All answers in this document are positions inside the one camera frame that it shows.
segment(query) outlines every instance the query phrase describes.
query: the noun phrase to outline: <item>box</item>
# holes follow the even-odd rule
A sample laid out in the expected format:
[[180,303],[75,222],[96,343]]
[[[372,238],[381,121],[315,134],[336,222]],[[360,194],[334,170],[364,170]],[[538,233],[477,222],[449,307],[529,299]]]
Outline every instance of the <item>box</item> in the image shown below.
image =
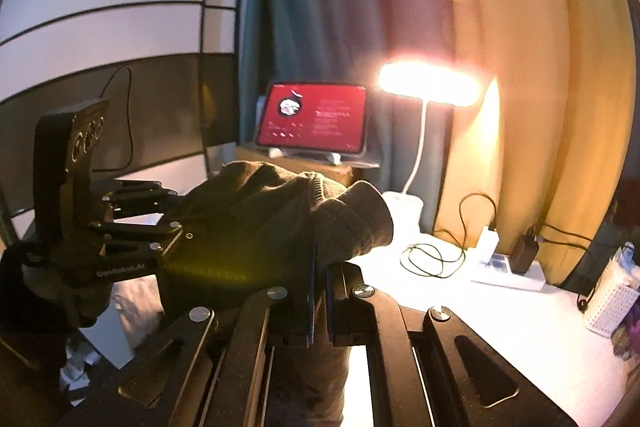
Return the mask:
[[295,172],[295,174],[300,174],[300,172],[320,172],[320,174],[345,187],[349,187],[355,181],[351,166],[344,164],[330,165],[308,158],[269,158],[268,152],[258,149],[253,142],[236,146],[236,160],[267,162]]

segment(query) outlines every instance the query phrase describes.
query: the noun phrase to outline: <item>red screen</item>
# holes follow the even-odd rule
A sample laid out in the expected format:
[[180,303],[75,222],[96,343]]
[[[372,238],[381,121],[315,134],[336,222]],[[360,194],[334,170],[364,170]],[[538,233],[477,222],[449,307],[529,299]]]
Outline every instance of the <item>red screen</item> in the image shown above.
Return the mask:
[[256,143],[360,153],[366,96],[360,86],[274,84],[264,105]]

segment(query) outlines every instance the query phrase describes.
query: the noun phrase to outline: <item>black charger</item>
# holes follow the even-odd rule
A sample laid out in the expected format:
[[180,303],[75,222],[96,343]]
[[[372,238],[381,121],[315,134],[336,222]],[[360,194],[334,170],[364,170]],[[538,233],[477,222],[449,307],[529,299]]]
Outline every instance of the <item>black charger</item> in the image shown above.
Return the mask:
[[524,274],[529,270],[533,260],[538,255],[540,245],[536,242],[536,234],[533,227],[522,234],[511,250],[509,266],[512,273]]

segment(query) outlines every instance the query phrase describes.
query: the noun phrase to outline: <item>lamp light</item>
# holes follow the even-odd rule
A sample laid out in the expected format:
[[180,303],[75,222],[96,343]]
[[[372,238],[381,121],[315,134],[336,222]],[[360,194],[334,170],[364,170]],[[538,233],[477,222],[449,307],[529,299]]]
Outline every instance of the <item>lamp light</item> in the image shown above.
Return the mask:
[[460,107],[473,105],[480,95],[478,81],[469,74],[418,60],[385,64],[379,81],[386,92]]
[[402,192],[386,191],[382,194],[394,218],[394,238],[406,237],[407,233],[419,233],[420,215],[424,202],[418,196],[407,194],[414,181],[424,149],[424,131],[427,117],[427,103],[447,103],[459,107],[469,107],[480,96],[479,82],[463,71],[430,64],[421,60],[390,62],[380,69],[380,88],[399,96],[409,96],[422,100],[420,118],[420,141],[414,168]]

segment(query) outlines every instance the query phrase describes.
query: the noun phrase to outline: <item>plastic container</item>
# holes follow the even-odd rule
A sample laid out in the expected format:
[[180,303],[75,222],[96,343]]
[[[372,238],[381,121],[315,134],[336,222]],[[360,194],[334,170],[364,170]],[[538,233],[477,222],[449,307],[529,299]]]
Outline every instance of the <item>plastic container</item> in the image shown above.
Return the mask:
[[602,273],[600,286],[584,312],[585,327],[611,338],[614,330],[640,297],[640,292],[623,283],[628,274],[612,259]]

